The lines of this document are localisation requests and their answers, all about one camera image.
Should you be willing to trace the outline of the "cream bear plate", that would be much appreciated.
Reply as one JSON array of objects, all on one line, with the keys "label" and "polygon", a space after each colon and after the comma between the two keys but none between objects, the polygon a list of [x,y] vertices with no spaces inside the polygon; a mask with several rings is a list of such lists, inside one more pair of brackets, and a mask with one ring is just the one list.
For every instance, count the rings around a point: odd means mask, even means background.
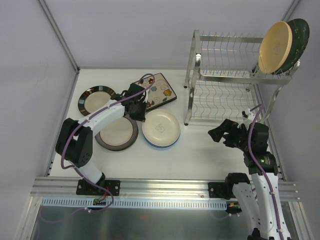
[{"label": "cream bear plate", "polygon": [[155,109],[148,112],[141,127],[143,136],[159,146],[172,144],[181,134],[177,118],[166,109]]}]

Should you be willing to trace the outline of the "blue bear plate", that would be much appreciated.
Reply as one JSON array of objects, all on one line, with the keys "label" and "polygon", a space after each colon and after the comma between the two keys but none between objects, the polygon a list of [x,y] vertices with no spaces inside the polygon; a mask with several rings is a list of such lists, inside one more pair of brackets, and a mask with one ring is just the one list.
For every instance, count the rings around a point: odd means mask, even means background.
[{"label": "blue bear plate", "polygon": [[174,146],[178,141],[179,141],[179,138],[176,139],[175,142],[173,142],[172,144],[169,144],[169,145],[165,145],[165,146],[160,146],[160,145],[156,145],[156,144],[153,144],[151,141],[149,141],[145,136],[143,137],[144,140],[146,141],[146,143],[148,143],[150,146],[152,146],[153,148],[156,148],[156,149],[169,149],[171,148],[172,146]]}]

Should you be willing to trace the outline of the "yellow bear plate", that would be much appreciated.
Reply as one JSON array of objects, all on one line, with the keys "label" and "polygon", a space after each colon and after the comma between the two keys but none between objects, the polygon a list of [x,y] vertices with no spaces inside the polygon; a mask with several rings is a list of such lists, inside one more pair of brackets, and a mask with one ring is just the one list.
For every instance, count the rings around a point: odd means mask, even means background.
[{"label": "yellow bear plate", "polygon": [[292,30],[285,21],[273,24],[259,47],[260,71],[264,74],[272,74],[279,70],[290,53],[292,41]]}]

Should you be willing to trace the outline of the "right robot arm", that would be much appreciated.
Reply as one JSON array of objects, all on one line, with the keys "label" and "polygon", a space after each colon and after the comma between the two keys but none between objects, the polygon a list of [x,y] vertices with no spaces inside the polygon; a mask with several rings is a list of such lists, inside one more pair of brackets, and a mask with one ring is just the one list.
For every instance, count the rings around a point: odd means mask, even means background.
[{"label": "right robot arm", "polygon": [[290,240],[279,196],[278,166],[268,151],[269,128],[225,119],[208,131],[214,142],[243,152],[248,173],[229,173],[223,183],[208,184],[209,195],[236,198],[248,224],[249,240]]}]

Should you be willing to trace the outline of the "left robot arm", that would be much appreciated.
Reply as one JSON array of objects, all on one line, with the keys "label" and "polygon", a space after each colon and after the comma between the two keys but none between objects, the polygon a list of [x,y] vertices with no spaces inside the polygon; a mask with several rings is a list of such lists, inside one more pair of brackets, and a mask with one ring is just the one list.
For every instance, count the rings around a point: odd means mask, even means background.
[{"label": "left robot arm", "polygon": [[78,120],[67,118],[59,132],[55,151],[60,155],[63,170],[74,169],[88,182],[87,188],[94,195],[105,190],[104,174],[91,160],[95,136],[105,127],[126,115],[143,122],[150,87],[132,83],[129,89],[116,94],[102,107]]}]

